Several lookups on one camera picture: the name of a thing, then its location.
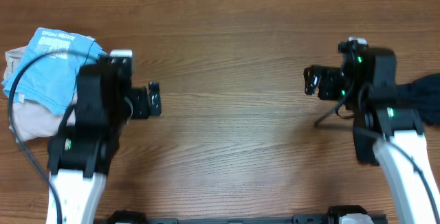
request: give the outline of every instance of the black cloth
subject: black cloth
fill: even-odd
[[[416,108],[427,125],[440,125],[440,74],[397,85],[397,100]]]

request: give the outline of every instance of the beige cloth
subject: beige cloth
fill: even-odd
[[[5,52],[8,66],[3,74],[4,79],[9,77],[17,68],[25,49],[26,47],[20,47]],[[76,103],[76,93],[72,102]],[[48,108],[31,100],[21,99],[21,102],[15,102],[12,108],[14,110],[16,132],[22,141],[28,141],[36,137],[51,137],[55,135],[63,119],[63,115],[54,115]],[[67,123],[75,124],[75,113],[70,115]]]

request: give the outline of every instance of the wooden table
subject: wooden table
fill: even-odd
[[[50,27],[90,35],[108,52],[133,49],[133,85],[160,82],[162,116],[125,128],[97,217],[291,216],[360,204],[397,222],[381,169],[357,164],[352,134],[312,128],[335,103],[304,94],[303,69],[339,66],[338,42],[363,36],[395,50],[398,83],[439,72],[439,0],[0,0],[0,10],[2,52]],[[0,223],[44,223],[47,186],[14,144],[5,98],[0,109]],[[426,137],[438,178],[440,132]],[[45,141],[28,143],[43,165]]]

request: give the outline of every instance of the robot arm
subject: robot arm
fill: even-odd
[[[400,223],[436,223],[435,212],[420,175],[414,171],[411,162],[390,143],[412,157],[423,171],[435,203],[440,203],[439,190],[428,161],[425,136],[414,130],[395,131],[389,142],[377,140],[373,151],[390,186]]]
[[[122,127],[130,119],[161,113],[157,83],[149,84],[149,93],[145,87],[131,87],[132,60],[131,50],[118,50],[80,68],[78,101],[65,114],[67,119],[69,111],[75,111],[75,125],[62,122],[49,143],[50,181],[60,198],[64,224],[93,223]],[[56,217],[49,192],[46,223],[56,223]]]
[[[401,223],[436,223],[440,196],[424,128],[417,109],[397,101],[394,52],[370,48],[358,38],[339,44],[338,50],[344,54],[341,68],[305,69],[305,93],[313,95],[319,87],[321,100],[339,100],[336,113],[342,105],[354,112],[357,160],[382,167]]]

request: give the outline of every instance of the folded cloth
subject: folded cloth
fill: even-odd
[[[27,45],[16,71],[2,82],[4,93],[9,96],[14,79],[30,61],[56,51],[62,52],[44,56],[23,74],[16,88],[14,102],[33,100],[47,107],[54,115],[64,114],[76,92],[79,68],[96,62],[98,55],[104,54],[92,37],[40,27]]]
[[[398,85],[396,90],[397,100],[416,108],[425,124],[440,125],[440,74]]]
[[[3,79],[6,80],[9,76],[14,73],[14,71],[17,70],[17,67],[19,66],[19,63],[21,61],[21,57],[23,57],[23,54],[25,53],[26,46],[11,49],[10,51],[5,52],[6,57],[6,70],[3,74]]]
[[[76,103],[76,94],[72,103]],[[32,100],[25,100],[23,103],[15,102],[12,108],[16,133],[24,142],[36,137],[55,135],[63,119],[63,115],[54,115],[49,109]],[[74,112],[67,120],[67,124],[75,124]]]

